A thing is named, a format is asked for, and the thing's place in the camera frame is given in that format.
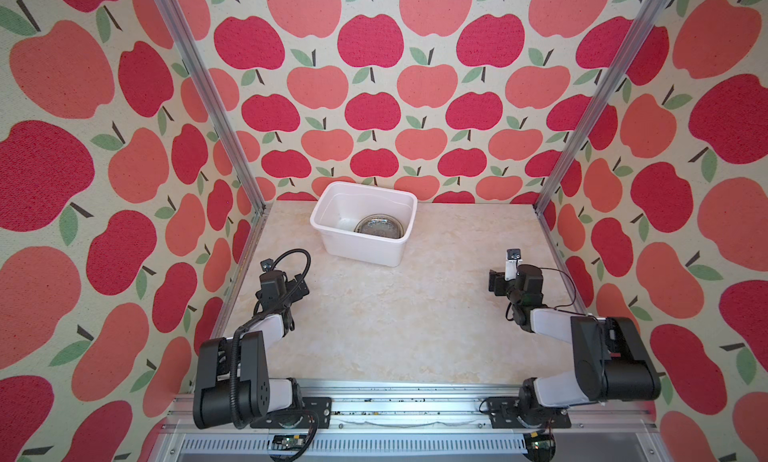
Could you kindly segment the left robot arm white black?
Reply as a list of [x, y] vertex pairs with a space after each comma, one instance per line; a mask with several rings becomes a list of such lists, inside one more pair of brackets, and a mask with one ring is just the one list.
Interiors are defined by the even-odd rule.
[[193, 420], [197, 428], [232, 424], [238, 429], [268, 416], [304, 410], [294, 379], [269, 375], [267, 349], [295, 329], [292, 305], [309, 294], [304, 276], [285, 272], [260, 276], [253, 317], [230, 337], [211, 338], [199, 349]]

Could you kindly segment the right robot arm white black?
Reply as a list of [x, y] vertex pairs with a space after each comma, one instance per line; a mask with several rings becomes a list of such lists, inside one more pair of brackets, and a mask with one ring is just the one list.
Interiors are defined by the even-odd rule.
[[547, 306], [543, 269], [531, 264], [518, 265], [514, 273], [491, 270], [488, 290], [508, 300], [505, 317], [522, 330], [566, 342], [572, 349], [572, 369], [523, 382], [518, 396], [522, 413], [610, 400], [652, 401], [660, 395], [660, 376], [631, 319]]

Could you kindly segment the clear glass plate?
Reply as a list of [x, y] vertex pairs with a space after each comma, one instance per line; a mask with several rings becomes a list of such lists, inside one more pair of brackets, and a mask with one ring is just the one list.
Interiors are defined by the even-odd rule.
[[364, 217], [355, 226], [354, 231], [376, 237], [399, 239], [405, 233], [405, 228], [396, 217], [378, 213]]

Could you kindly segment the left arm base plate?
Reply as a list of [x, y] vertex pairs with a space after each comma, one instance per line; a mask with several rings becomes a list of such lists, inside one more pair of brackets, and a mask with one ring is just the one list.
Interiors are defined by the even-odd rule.
[[319, 429], [328, 429], [332, 402], [330, 397], [304, 397], [301, 408], [271, 412], [250, 426], [259, 429], [307, 430], [315, 422]]

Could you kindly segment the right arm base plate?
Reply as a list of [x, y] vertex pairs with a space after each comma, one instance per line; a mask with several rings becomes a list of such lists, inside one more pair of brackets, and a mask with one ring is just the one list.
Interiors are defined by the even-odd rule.
[[568, 429], [572, 427], [568, 410], [520, 401], [518, 397], [487, 397], [478, 408], [494, 429]]

